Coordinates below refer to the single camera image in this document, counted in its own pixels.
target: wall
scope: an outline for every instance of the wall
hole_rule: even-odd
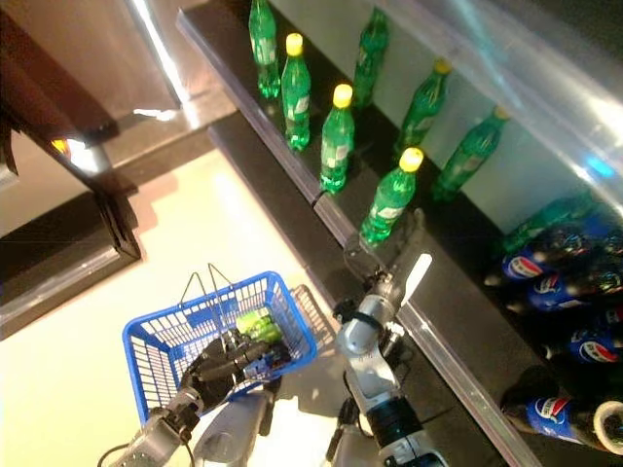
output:
[[[372,6],[361,0],[272,0],[288,19],[352,78],[361,29]],[[400,126],[411,96],[430,73],[434,54],[389,23],[390,42],[375,90],[376,105]],[[465,133],[481,122],[494,102],[458,72],[448,98],[422,146],[443,166]],[[464,192],[504,232],[547,202],[581,186],[577,177],[516,122],[506,125],[495,154],[464,186]]]
[[[11,146],[18,181],[0,190],[0,237],[87,190],[23,133],[11,132]]]

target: green bottle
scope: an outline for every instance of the green bottle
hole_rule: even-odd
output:
[[[285,39],[288,59],[281,76],[285,137],[292,149],[303,150],[310,142],[310,89],[312,78],[303,60],[303,36]]]
[[[267,0],[253,0],[249,34],[257,65],[257,86],[264,97],[279,95],[279,65],[276,58],[275,18]]]
[[[368,217],[361,226],[361,236],[368,243],[385,240],[391,234],[391,228],[416,193],[416,170],[423,158],[420,149],[407,148],[399,166],[381,180]]]
[[[435,115],[446,100],[446,81],[452,71],[451,64],[439,58],[432,73],[416,90],[409,111],[402,122],[400,135],[394,145],[397,156],[411,146],[418,146],[432,126]]]
[[[359,58],[354,69],[354,102],[357,109],[362,109],[372,102],[372,91],[383,64],[383,57],[389,33],[387,18],[378,8],[374,9],[370,21],[361,32],[359,39]]]
[[[432,188],[436,201],[453,199],[460,187],[494,153],[508,119],[501,107],[495,107],[486,120],[467,132]]]
[[[339,192],[347,182],[348,154],[354,146],[351,99],[352,88],[337,85],[333,92],[333,109],[322,126],[320,186],[330,193]]]
[[[574,197],[555,199],[507,235],[501,241],[501,248],[497,250],[501,250],[503,254],[513,253],[545,229],[555,224],[580,219],[595,206],[590,190]]]

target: cable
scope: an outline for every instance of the cable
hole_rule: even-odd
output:
[[[108,457],[110,454],[112,454],[116,450],[125,449],[128,446],[129,446],[129,443],[125,443],[124,445],[115,446],[115,447],[109,449],[108,451],[104,452],[101,455],[101,457],[99,458],[99,460],[97,461],[97,467],[102,467],[102,465],[104,464],[104,460],[106,460],[106,457]],[[193,452],[191,451],[191,447],[188,446],[188,443],[184,443],[184,447],[188,451],[188,455],[191,458],[191,467],[195,467],[195,457],[193,456]]]
[[[191,451],[191,447],[188,446],[188,443],[184,443],[186,450],[188,451],[188,455],[191,457],[191,467],[195,467],[195,457],[193,456],[193,452]]]
[[[116,450],[120,450],[120,449],[125,449],[129,446],[129,443],[125,443],[124,445],[118,445],[115,446],[114,448],[109,449],[108,451],[104,452],[101,457],[99,458],[99,460],[97,461],[97,467],[101,467],[104,463],[104,460],[106,459],[106,457],[108,457],[110,454],[112,454],[113,452],[115,452]]]

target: white sticker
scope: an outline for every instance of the white sticker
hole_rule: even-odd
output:
[[[322,163],[327,167],[334,168],[338,162],[343,161],[348,156],[348,144],[335,147],[326,141],[322,141],[322,153],[320,155]]]
[[[335,159],[337,161],[342,161],[348,155],[348,144],[343,144],[342,146],[338,146],[335,148]]]
[[[359,59],[357,60],[359,64],[363,64],[366,61],[366,50],[363,47],[359,48]]]
[[[466,172],[472,172],[480,167],[480,164],[485,160],[480,156],[471,156],[467,161],[463,163],[461,168]]]
[[[429,129],[432,126],[432,123],[435,121],[434,117],[424,117],[414,128],[417,131],[422,131],[423,129]]]
[[[303,97],[299,97],[299,100],[294,107],[295,114],[302,114],[306,110],[308,110],[308,106],[310,105],[310,97],[308,95],[304,95]]]
[[[402,214],[404,211],[404,207],[384,207],[379,212],[376,213],[379,217],[383,217],[384,219],[395,219]]]
[[[276,59],[276,46],[272,38],[261,38],[257,43],[251,39],[251,47],[255,56],[255,61],[260,65],[270,65]]]

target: floor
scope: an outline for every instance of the floor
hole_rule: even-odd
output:
[[[95,465],[107,449],[128,442],[138,416],[122,330],[136,316],[177,303],[190,274],[205,276],[208,262],[233,280],[275,270],[290,287],[307,284],[328,312],[295,254],[218,151],[141,186],[130,202],[143,261],[0,343],[3,466]],[[345,392],[331,348],[333,325],[324,316],[312,321],[319,323],[320,356],[285,379],[272,433],[257,440],[250,466],[322,463]],[[200,434],[196,430],[195,439]],[[187,466],[184,449],[168,465]]]

